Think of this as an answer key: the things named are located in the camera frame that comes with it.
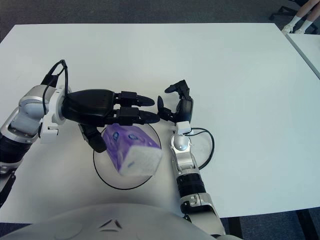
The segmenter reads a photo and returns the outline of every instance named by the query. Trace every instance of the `circle outline on table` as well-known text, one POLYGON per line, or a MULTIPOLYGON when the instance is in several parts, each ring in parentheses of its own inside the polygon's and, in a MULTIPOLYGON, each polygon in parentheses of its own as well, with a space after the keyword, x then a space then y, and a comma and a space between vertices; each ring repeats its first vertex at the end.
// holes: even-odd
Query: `circle outline on table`
MULTIPOLYGON (((155 134, 156 134, 156 136, 157 136, 157 138, 158 138, 158 140, 159 140, 159 143, 160 143, 160 149, 162 149, 161 140, 160 140, 160 137, 159 137, 157 131, 156 131, 149 123, 148 123, 148 125, 149 125, 149 127, 151 127, 152 130, 155 132, 155 134)), ((100 176, 100 174, 99 174, 99 172, 98 172, 98 170, 97 170, 96 163, 95 163, 95 150, 93 150, 92 158, 93 158, 94 170, 95 170, 96 174, 98 175, 98 177, 99 177, 105 184, 107 184, 109 187, 111 187, 111 188, 113 188, 113 189, 117 189, 117 190, 132 190, 132 189, 136 189, 136 188, 142 186, 143 184, 145 184, 146 182, 148 182, 148 181, 152 178, 152 176, 150 176, 150 177, 149 177, 147 180, 145 180, 143 183, 139 184, 138 186, 134 186, 134 187, 130 187, 130 188, 119 188, 119 187, 116 187, 116 186, 112 186, 111 184, 107 183, 107 182, 100 176)))

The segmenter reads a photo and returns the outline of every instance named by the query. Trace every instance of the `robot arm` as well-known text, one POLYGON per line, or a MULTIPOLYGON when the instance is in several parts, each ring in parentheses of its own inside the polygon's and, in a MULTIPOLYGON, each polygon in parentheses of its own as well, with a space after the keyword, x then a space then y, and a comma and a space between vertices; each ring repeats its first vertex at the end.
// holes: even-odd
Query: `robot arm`
POLYGON ((155 113, 136 106, 152 106, 155 102, 135 92, 115 93, 106 89, 72 92, 68 88, 68 70, 64 60, 57 62, 40 85, 34 86, 19 101, 18 107, 0 128, 0 207, 6 201, 15 171, 38 137, 51 143, 66 119, 79 123, 84 139, 97 152, 106 150, 97 127, 106 124, 150 124, 160 120, 155 113), (65 86, 56 87, 63 70, 53 75, 59 64, 65 71, 65 86))
POLYGON ((170 138, 172 167, 180 193, 180 209, 184 218, 212 236, 224 236, 224 226, 218 216, 210 195, 206 192, 197 161, 191 152, 192 142, 188 134, 192 131, 190 121, 193 99, 189 95, 185 80, 169 86, 165 93, 178 92, 180 101, 176 113, 164 107, 158 97, 158 114, 175 123, 174 134, 170 138))

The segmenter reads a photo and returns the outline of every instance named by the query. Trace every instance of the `white shoe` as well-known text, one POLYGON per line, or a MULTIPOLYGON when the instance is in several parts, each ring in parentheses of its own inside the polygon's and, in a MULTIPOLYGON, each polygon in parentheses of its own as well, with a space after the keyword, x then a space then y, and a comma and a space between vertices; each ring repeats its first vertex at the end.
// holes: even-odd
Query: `white shoe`
POLYGON ((302 31, 301 29, 298 29, 294 33, 295 34, 305 34, 305 31, 302 31))
POLYGON ((294 30, 294 26, 295 25, 292 25, 292 24, 287 24, 283 27, 283 29, 281 30, 281 32, 284 34, 284 35, 287 35, 289 33, 292 33, 293 30, 294 30))

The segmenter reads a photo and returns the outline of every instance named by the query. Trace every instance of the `gray carpet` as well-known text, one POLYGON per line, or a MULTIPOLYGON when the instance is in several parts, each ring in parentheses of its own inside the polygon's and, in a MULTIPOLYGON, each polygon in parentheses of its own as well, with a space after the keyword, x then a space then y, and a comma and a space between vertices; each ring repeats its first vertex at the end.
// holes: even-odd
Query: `gray carpet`
MULTIPOLYGON (((287 0, 0 0, 0 42, 15 24, 271 23, 270 14, 281 5, 298 9, 287 0)), ((276 16, 274 22, 281 29, 290 19, 276 16)), ((320 27, 320 20, 315 24, 320 27)), ((310 214, 320 234, 320 208, 310 214)), ((222 222, 229 232, 228 220, 222 222)), ((240 222, 245 240, 305 239, 294 211, 245 216, 240 222)), ((0 223, 0 236, 24 226, 0 223)))
POLYGON ((281 5, 298 8, 287 0, 1 0, 0 41, 15 24, 270 23, 281 5))

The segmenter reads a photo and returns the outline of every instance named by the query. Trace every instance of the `black cable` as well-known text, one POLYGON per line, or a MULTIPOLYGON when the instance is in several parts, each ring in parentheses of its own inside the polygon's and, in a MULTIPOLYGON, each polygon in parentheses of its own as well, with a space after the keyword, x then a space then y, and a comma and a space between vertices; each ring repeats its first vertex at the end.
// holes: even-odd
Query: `black cable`
POLYGON ((149 123, 148 123, 148 125, 149 125, 150 128, 152 128, 152 130, 154 131, 155 135, 157 136, 157 138, 159 140, 159 144, 160 144, 160 149, 162 149, 160 137, 159 137, 157 131, 149 123))
POLYGON ((199 135, 199 134, 202 134, 202 133, 208 133, 210 135, 210 138, 211 138, 211 142, 212 142, 212 148, 211 148, 211 152, 210 152, 210 155, 208 157, 208 159, 201 165, 199 166, 199 170, 203 169, 205 166, 208 165, 208 163, 210 163, 211 159, 212 159, 212 156, 214 155, 214 152, 215 152, 215 139, 214 139, 214 136, 211 134, 211 132, 209 132, 207 129, 205 128, 201 128, 201 127, 193 127, 191 128, 191 130, 202 130, 201 132, 198 132, 198 133, 195 133, 195 134, 190 134, 190 135, 185 135, 185 136, 189 136, 189 137, 192 137, 192 136, 196 136, 196 135, 199 135))
MULTIPOLYGON (((63 59, 58 61, 55 65, 53 65, 53 67, 47 73, 47 76, 52 76, 52 74, 56 70, 57 66, 60 65, 60 64, 62 65, 62 70, 57 74, 57 76, 59 77, 60 74, 64 71, 64 97, 66 98, 68 96, 68 67, 67 67, 66 61, 63 60, 63 59)), ((44 115, 47 114, 46 93, 47 93, 47 90, 48 90, 49 86, 54 82, 54 80, 55 79, 52 78, 51 81, 47 84, 47 86, 45 87, 45 89, 43 91, 42 106, 43 106, 43 114, 44 115)))

